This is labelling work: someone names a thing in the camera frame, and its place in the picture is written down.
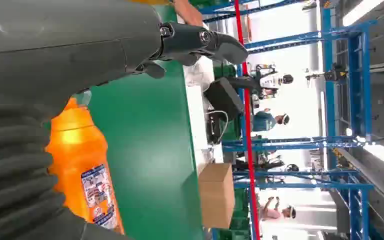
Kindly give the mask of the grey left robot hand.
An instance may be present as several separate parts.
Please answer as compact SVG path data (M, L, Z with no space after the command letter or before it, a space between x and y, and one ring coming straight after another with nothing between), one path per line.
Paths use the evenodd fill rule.
M234 37L162 22L126 0L0 0L0 119L57 116L70 96L122 77L161 78L156 60L242 63Z

